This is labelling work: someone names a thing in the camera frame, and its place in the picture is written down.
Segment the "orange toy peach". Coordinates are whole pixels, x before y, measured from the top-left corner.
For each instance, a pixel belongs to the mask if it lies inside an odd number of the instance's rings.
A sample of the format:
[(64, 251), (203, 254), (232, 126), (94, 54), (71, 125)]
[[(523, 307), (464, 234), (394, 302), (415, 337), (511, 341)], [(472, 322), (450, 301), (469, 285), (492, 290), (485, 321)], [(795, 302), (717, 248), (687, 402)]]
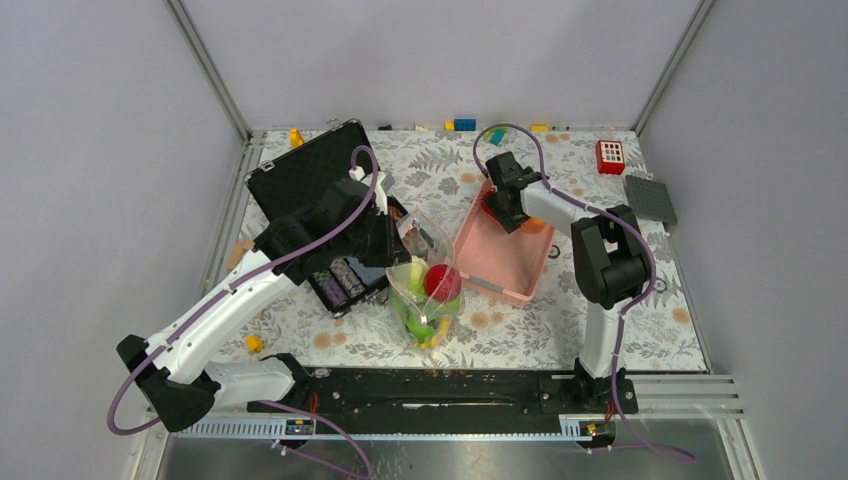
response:
[(521, 224), (520, 229), (527, 234), (541, 233), (547, 228), (547, 223), (540, 218), (531, 217)]

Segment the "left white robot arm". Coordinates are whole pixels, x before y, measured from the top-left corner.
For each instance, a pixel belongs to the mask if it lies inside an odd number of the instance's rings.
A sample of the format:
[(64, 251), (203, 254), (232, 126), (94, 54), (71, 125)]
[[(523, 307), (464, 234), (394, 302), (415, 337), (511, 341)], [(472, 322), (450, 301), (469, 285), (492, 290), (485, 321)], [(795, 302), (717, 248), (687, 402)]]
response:
[(258, 364), (213, 362), (221, 346), (257, 313), (342, 258), (367, 267), (406, 263), (383, 183), (385, 174), (332, 183), (315, 201), (270, 220), (232, 272), (179, 319), (150, 336), (128, 335), (116, 351), (130, 372), (109, 407), (135, 385), (170, 432), (185, 430), (213, 408), (276, 401), (296, 411), (310, 385), (276, 357)]

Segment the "red toy apple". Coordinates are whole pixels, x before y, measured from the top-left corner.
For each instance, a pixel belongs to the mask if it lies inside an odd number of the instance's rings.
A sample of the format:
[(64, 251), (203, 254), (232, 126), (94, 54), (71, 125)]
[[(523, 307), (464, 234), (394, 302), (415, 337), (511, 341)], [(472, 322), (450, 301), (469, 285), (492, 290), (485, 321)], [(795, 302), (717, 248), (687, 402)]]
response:
[(462, 279), (458, 270), (447, 264), (432, 266), (426, 274), (426, 293), (438, 302), (449, 302), (459, 296)]

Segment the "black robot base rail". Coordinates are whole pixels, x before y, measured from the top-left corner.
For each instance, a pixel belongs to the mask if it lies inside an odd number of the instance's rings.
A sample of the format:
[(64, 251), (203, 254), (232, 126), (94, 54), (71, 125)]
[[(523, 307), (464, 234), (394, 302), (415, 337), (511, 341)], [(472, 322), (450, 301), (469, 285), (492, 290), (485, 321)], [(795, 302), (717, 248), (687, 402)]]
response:
[(605, 419), (615, 403), (636, 414), (631, 380), (594, 381), (582, 369), (332, 368), (320, 373), (279, 355), (295, 379), (286, 405), (359, 435), (556, 434), (563, 416)]

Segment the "light green toy cabbage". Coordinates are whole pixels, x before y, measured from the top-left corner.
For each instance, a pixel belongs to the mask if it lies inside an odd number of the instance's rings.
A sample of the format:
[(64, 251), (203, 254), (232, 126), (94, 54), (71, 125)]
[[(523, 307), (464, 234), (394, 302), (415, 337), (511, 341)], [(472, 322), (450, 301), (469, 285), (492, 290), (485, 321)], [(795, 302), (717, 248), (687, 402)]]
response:
[(411, 262), (395, 267), (392, 278), (403, 291), (415, 295), (427, 296), (425, 279), (429, 265), (420, 257), (412, 256)]

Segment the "red toy pepper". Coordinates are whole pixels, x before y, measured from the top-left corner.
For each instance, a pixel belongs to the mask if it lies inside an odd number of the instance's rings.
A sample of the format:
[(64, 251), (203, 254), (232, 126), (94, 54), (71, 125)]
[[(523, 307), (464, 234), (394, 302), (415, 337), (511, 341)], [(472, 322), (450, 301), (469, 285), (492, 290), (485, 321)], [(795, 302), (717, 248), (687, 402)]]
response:
[(489, 198), (489, 197), (490, 197), (490, 194), (484, 195), (484, 196), (482, 197), (482, 199), (481, 199), (481, 201), (480, 201), (480, 207), (482, 208), (482, 210), (483, 210), (483, 211), (484, 211), (484, 212), (485, 212), (488, 216), (490, 216), (490, 217), (492, 217), (492, 218), (495, 218), (495, 217), (496, 217), (495, 213), (493, 212), (493, 210), (490, 208), (490, 206), (489, 206), (489, 205), (488, 205), (488, 203), (487, 203), (487, 200), (488, 200), (488, 198)]

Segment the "yellow toy banana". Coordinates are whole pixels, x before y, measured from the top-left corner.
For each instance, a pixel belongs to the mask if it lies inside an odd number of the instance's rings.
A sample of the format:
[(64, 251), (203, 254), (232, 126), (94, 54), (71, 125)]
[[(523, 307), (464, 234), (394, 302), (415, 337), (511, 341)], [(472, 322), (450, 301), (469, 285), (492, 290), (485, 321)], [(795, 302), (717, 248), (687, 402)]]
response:
[(439, 346), (446, 339), (451, 325), (452, 319), (449, 317), (443, 317), (434, 332), (423, 342), (418, 342), (416, 347), (421, 349), (430, 349)]

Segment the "green bumpy toy fruit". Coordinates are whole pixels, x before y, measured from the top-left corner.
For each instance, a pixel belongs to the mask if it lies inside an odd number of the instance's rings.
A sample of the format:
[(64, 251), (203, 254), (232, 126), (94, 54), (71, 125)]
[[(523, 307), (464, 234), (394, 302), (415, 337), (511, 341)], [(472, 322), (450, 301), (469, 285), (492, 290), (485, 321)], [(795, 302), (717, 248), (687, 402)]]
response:
[(462, 313), (464, 308), (464, 300), (462, 297), (457, 296), (453, 300), (443, 303), (439, 305), (433, 312), (433, 315), (437, 318), (441, 318), (444, 316), (458, 316)]

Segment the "clear zip top bag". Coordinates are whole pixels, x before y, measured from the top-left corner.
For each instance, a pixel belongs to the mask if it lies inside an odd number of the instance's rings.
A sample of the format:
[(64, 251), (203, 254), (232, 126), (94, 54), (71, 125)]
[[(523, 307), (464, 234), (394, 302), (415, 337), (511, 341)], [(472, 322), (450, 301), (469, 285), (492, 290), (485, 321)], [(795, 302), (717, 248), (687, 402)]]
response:
[(419, 209), (398, 232), (410, 260), (389, 267), (389, 309), (419, 349), (442, 344), (465, 307), (462, 277), (447, 232)]

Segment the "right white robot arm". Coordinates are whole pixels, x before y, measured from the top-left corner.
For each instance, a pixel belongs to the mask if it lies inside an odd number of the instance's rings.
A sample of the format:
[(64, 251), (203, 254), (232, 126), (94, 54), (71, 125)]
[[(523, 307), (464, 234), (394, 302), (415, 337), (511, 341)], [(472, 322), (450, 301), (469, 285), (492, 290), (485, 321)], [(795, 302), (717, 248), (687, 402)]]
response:
[(575, 382), (573, 396), (583, 410), (597, 412), (613, 398), (608, 379), (623, 377), (622, 316), (655, 282), (655, 261), (635, 215), (626, 205), (602, 210), (556, 189), (511, 152), (487, 160), (485, 170), (494, 192), (484, 204), (506, 232), (538, 218), (571, 241), (575, 280), (588, 302), (576, 368), (584, 377)]

